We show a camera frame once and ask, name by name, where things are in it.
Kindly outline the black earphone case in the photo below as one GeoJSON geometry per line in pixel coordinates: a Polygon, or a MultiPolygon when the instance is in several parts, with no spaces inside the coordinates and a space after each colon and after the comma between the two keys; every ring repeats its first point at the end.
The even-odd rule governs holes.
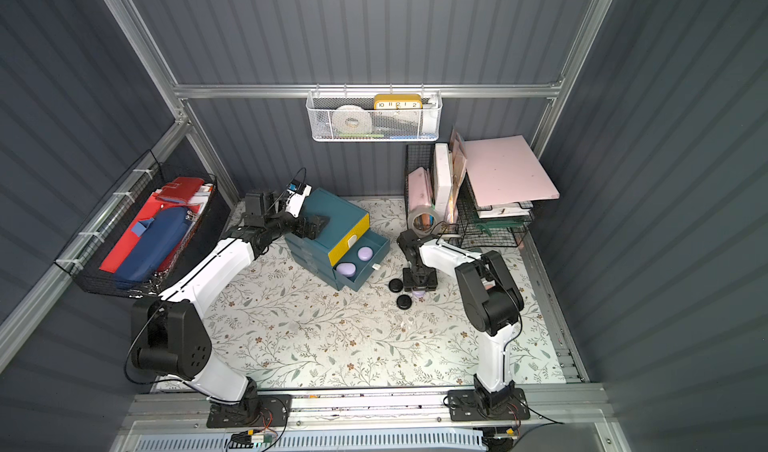
{"type": "Polygon", "coordinates": [[[393,293],[400,293],[404,289],[404,283],[399,278],[393,278],[389,281],[388,288],[393,293]]]}
{"type": "Polygon", "coordinates": [[[408,310],[412,307],[413,300],[410,295],[401,294],[396,299],[396,305],[400,310],[408,310]]]}

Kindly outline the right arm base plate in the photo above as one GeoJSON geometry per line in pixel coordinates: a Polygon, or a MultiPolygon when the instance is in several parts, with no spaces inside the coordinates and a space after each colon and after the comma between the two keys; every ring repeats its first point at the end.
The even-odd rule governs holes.
{"type": "Polygon", "coordinates": [[[479,391],[449,390],[443,398],[453,422],[528,420],[531,412],[524,404],[525,393],[521,388],[501,391],[486,397],[479,391]]]}

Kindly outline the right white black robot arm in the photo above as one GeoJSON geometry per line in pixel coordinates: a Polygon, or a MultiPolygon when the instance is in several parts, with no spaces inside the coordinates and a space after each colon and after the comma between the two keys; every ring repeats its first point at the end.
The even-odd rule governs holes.
{"type": "Polygon", "coordinates": [[[475,400],[485,409],[500,407],[515,388],[508,352],[522,332],[524,309],[523,296],[504,258],[495,250],[471,252],[411,229],[399,234],[397,244],[408,262],[403,269],[404,291],[434,291],[440,272],[456,281],[464,312],[481,333],[475,400]]]}

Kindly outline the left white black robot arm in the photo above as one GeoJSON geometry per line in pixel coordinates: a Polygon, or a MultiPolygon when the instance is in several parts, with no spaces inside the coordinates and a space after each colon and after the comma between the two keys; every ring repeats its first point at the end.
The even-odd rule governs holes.
{"type": "Polygon", "coordinates": [[[141,383],[130,375],[133,367],[155,374],[151,384],[180,382],[224,406],[257,397],[254,382],[215,353],[203,318],[232,279],[275,240],[288,233],[314,239],[322,232],[327,217],[301,214],[312,192],[310,185],[290,185],[276,200],[276,210],[263,212],[254,225],[230,228],[183,278],[156,297],[134,302],[133,339],[123,366],[130,382],[141,383]]]}

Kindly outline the teal drawer cabinet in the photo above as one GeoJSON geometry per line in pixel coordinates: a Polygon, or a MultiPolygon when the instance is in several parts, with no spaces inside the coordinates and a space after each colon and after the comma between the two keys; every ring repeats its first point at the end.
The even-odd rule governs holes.
{"type": "MultiPolygon", "coordinates": [[[[362,215],[365,212],[369,213],[365,209],[325,189],[314,188],[310,196],[305,200],[300,216],[308,218],[308,216],[317,214],[328,216],[331,220],[336,215],[356,216],[357,214],[362,215]]],[[[331,228],[328,224],[323,228],[316,240],[300,238],[293,233],[286,234],[284,239],[291,252],[300,257],[305,264],[310,265],[311,271],[340,287],[344,287],[337,281],[334,275],[334,268],[340,261],[335,266],[331,266],[329,263],[328,251],[331,228]]]]}

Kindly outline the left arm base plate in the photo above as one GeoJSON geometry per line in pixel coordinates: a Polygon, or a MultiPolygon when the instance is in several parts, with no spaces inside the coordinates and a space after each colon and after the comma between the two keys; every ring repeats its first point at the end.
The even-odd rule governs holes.
{"type": "Polygon", "coordinates": [[[206,421],[209,429],[283,427],[291,412],[292,396],[267,394],[244,397],[238,404],[213,402],[206,421]]]}

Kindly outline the yellow top drawer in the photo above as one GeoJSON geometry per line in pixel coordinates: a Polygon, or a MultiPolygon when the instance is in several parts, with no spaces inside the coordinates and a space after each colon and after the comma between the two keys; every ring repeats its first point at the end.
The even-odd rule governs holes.
{"type": "Polygon", "coordinates": [[[331,228],[328,259],[335,266],[341,258],[368,232],[370,214],[365,212],[356,216],[333,216],[328,224],[331,228]]]}

